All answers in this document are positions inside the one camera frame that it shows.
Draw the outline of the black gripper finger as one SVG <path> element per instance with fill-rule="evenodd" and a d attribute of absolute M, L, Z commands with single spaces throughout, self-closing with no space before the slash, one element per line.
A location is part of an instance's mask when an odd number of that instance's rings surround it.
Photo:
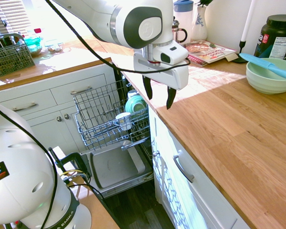
<path fill-rule="evenodd" d="M 143 76 L 143 85 L 144 85 L 148 99 L 151 100 L 153 97 L 153 91 L 152 91 L 152 87 L 151 87 L 151 79 L 146 77 L 146 76 Z"/>
<path fill-rule="evenodd" d="M 167 97 L 167 101 L 166 101 L 166 109 L 170 109 L 173 102 L 174 102 L 174 99 L 175 99 L 175 96 L 176 96 L 176 89 L 174 88 L 171 88 L 171 87 L 167 87 L 167 93 L 168 93 L 168 97 Z"/>

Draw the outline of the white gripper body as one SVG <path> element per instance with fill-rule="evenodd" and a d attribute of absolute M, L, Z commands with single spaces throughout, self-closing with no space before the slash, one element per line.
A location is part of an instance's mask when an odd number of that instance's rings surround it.
<path fill-rule="evenodd" d="M 185 60 L 172 66 L 162 62 L 160 65 L 155 65 L 143 58 L 140 52 L 135 52 L 133 67 L 142 75 L 176 90 L 181 90 L 188 84 L 189 72 Z"/>

